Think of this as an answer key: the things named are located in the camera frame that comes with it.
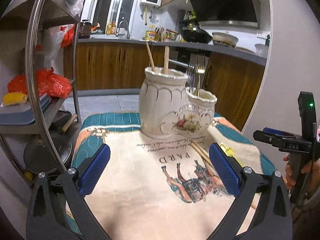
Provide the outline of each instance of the shelving unit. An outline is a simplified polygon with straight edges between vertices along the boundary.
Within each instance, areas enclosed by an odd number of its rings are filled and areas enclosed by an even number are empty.
[[[35,0],[12,1],[0,19],[0,28],[26,29],[34,2]],[[71,14],[68,4],[64,0],[45,0],[39,24],[47,29],[79,21],[80,17]]]
[[[52,124],[64,101],[64,98],[52,98],[51,103],[43,113],[47,127]],[[40,134],[40,131],[35,123],[28,125],[0,125],[0,134]]]
[[[51,139],[48,128],[52,124],[59,108],[64,102],[63,98],[53,98],[49,107],[43,112],[37,91],[34,66],[34,48],[36,46],[38,28],[50,28],[65,24],[75,24],[75,34],[72,47],[72,92],[77,114],[77,122],[71,124],[67,135],[73,142],[73,151],[79,130],[81,128],[81,116],[79,110],[78,93],[76,87],[76,45],[80,27],[80,15],[73,16],[67,3],[64,0],[14,0],[7,7],[0,19],[0,29],[16,30],[27,29],[26,47],[25,47],[25,74],[28,88],[28,98],[35,116],[35,123],[31,125],[0,125],[0,147],[12,163],[20,176],[30,184],[19,166],[14,154],[8,147],[3,134],[39,134],[43,142],[49,148],[53,158],[57,162],[57,168],[60,173],[64,173],[66,168],[59,157]]]

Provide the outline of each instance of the tablecloth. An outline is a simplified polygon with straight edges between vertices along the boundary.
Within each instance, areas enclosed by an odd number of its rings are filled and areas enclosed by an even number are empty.
[[[217,113],[208,131],[195,141],[206,150],[213,142],[224,143],[232,148],[239,163],[257,173],[275,170],[257,147]],[[187,138],[146,137],[140,131],[138,113],[87,117],[71,166],[78,167],[93,156],[102,143],[110,146],[111,159],[85,201],[114,240],[205,240],[234,200],[217,172],[191,148]],[[66,210],[70,227],[81,233],[71,211]],[[239,233],[247,229],[253,214],[250,209]]]

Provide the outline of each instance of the screw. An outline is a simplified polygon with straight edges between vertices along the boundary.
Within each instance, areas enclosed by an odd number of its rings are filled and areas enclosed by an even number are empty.
[[[275,175],[276,175],[278,178],[280,178],[280,177],[281,177],[281,172],[275,171]]]
[[[252,173],[252,169],[250,167],[244,167],[243,170],[245,173],[248,173],[248,174]]]
[[[44,173],[44,172],[40,172],[39,175],[38,175],[38,177],[39,177],[40,179],[44,178],[44,176],[45,176],[45,173]]]
[[[76,173],[76,169],[75,168],[70,168],[68,170],[68,174],[72,175],[72,174],[75,174]]]

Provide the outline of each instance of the blue cutting board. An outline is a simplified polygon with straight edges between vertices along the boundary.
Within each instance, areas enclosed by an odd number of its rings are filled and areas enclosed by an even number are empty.
[[[48,108],[51,97],[44,94],[40,97],[42,111]],[[0,125],[27,125],[35,122],[30,102],[22,105],[0,107]]]

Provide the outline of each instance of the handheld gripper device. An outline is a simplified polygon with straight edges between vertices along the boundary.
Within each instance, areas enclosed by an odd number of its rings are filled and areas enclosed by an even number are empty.
[[[291,240],[290,202],[281,173],[275,171],[269,176],[257,174],[250,167],[243,168],[217,143],[210,146],[209,156],[235,200],[207,240]],[[92,193],[109,159],[110,148],[103,144],[93,157],[54,181],[40,173],[30,198],[27,240],[111,240],[84,201],[84,196]],[[237,235],[256,193],[261,196],[254,217],[248,230]],[[69,227],[65,201],[61,205],[59,195],[65,196],[81,235]]]
[[[296,185],[290,190],[290,202],[295,204],[300,210],[308,210],[315,206],[316,202],[314,200],[317,198],[317,195],[314,195],[313,199],[310,199],[311,201],[304,199],[307,188],[306,184],[310,179],[310,174],[302,174],[301,169],[308,162],[315,161],[320,157],[320,143],[316,130],[316,108],[313,94],[300,92],[298,105],[302,135],[264,128],[263,131],[255,131],[253,138],[256,141],[278,147],[281,152],[289,153],[289,164],[293,170],[292,176],[296,180]]]

